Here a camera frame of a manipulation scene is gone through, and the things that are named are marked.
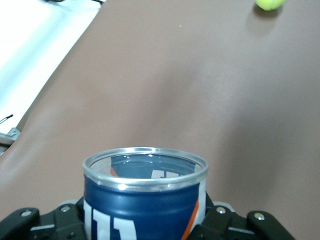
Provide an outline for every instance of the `can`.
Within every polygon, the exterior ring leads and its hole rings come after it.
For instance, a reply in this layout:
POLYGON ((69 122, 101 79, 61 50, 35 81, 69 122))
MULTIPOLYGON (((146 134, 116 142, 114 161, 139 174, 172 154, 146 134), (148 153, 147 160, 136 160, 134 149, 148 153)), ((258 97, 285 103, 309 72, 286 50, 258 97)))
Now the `can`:
POLYGON ((155 147, 103 151, 83 162, 88 240, 184 240, 206 211, 208 163, 155 147))

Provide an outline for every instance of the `silver metal rim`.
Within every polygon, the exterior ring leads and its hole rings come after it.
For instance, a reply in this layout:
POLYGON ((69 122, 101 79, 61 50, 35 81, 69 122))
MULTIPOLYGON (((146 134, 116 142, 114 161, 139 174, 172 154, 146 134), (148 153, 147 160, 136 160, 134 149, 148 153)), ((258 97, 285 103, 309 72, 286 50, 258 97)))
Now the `silver metal rim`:
POLYGON ((161 192, 176 190, 200 183, 207 177, 209 164, 203 158, 185 151, 156 147, 125 147, 102 151, 90 156, 83 164, 84 175, 98 185, 135 192, 161 192), (97 173, 91 166, 99 160, 127 154, 158 154, 191 161, 201 167, 192 174, 170 178, 122 178, 97 173))

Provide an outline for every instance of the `white surface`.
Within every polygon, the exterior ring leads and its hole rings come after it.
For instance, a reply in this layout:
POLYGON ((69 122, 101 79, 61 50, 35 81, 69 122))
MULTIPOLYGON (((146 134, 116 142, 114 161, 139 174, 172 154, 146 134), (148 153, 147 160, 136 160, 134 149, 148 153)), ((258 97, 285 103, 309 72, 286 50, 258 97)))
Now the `white surface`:
POLYGON ((100 9, 91 0, 0 2, 0 133, 16 127, 100 9))

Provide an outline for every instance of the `yellow-green ball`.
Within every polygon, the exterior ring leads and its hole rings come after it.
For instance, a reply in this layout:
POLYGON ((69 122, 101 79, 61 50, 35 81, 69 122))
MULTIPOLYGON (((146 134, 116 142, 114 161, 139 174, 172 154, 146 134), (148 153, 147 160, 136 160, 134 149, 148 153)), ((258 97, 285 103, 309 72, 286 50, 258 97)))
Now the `yellow-green ball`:
POLYGON ((265 11, 275 10, 282 6, 286 0, 256 0, 256 4, 265 11))

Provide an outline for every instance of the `can label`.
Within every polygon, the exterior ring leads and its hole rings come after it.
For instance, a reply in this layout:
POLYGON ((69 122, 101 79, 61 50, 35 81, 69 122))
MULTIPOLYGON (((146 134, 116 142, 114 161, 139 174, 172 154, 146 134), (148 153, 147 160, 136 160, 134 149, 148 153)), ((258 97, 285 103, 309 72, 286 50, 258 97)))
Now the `can label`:
POLYGON ((88 240, 184 240, 205 217, 206 182, 162 192, 106 187, 85 177, 88 240))

